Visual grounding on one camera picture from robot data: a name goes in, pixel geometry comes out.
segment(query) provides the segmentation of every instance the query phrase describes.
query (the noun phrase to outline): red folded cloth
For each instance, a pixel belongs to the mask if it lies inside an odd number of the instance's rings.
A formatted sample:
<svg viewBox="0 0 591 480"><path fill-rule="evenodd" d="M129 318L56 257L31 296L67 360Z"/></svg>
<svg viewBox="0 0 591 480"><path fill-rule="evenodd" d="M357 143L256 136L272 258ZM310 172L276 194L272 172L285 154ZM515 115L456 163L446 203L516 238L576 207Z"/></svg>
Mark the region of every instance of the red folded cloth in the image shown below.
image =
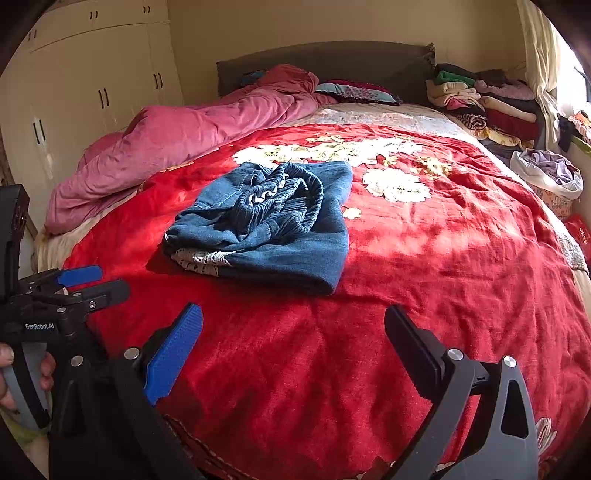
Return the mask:
<svg viewBox="0 0 591 480"><path fill-rule="evenodd" d="M485 111L486 124L489 127L501 130L507 135L517 137L524 142L527 142L528 140L537 140L540 136L540 127L538 124L526 122L521 118L507 115L498 110L490 110L486 108Z"/></svg>

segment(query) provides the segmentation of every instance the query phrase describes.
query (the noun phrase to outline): pink comforter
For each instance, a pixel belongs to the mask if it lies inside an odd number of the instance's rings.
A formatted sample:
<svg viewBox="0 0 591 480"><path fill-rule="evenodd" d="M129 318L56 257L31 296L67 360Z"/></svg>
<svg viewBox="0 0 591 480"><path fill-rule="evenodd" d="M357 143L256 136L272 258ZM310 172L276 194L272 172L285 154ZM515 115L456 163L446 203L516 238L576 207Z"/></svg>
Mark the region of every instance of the pink comforter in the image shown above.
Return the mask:
<svg viewBox="0 0 591 480"><path fill-rule="evenodd" d="M109 134L92 144L78 171L53 190L47 231L58 235L76 228L160 170L336 103L314 93L317 84L313 73L278 65L256 84L210 105L144 108L125 133Z"/></svg>

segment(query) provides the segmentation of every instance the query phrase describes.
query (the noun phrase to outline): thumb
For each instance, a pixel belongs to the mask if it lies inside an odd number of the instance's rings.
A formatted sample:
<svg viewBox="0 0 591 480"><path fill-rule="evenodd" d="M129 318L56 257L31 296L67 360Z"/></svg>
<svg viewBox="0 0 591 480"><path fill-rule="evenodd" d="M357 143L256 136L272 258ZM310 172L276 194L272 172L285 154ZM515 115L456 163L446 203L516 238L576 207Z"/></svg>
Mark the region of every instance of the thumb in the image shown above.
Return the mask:
<svg viewBox="0 0 591 480"><path fill-rule="evenodd" d="M12 365L14 360L14 352L6 343L0 343L0 368Z"/></svg>

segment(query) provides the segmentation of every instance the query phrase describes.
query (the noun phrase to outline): gray handle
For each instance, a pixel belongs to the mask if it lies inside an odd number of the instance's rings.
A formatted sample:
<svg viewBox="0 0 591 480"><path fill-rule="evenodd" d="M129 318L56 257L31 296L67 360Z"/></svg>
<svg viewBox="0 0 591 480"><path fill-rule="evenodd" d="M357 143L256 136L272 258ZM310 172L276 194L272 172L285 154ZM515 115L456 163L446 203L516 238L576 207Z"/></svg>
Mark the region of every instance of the gray handle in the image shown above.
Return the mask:
<svg viewBox="0 0 591 480"><path fill-rule="evenodd" d="M48 411L47 394L41 389L41 361L45 357L46 350L46 343L22 344L22 352L27 363L29 375L33 381L35 393L39 398L39 402L41 403L43 410ZM4 380L6 381L11 395L17 404L17 409L20 413L20 424L29 430L41 430L43 427L40 427L37 424L31 409L29 408L29 405L25 400L25 396L22 393L21 386L17 380L17 375L14 371L14 367L3 368L2 374L4 375Z"/></svg>

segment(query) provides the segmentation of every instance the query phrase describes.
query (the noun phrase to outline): hand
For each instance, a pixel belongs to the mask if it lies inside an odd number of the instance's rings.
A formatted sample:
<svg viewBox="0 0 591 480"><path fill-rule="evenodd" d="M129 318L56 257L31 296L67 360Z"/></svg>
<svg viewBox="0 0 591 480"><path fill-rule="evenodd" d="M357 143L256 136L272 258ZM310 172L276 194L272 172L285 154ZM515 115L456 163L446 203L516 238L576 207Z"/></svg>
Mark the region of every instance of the hand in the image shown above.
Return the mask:
<svg viewBox="0 0 591 480"><path fill-rule="evenodd" d="M14 353L12 349L5 343L0 343L0 368L8 367L14 360ZM41 389L49 392L53 388L53 375L56 369L56 361L49 354L45 354L45 358L41 362ZM7 408L10 411L17 410L17 404L14 398L7 389L6 382L2 373L0 373L0 406Z"/></svg>

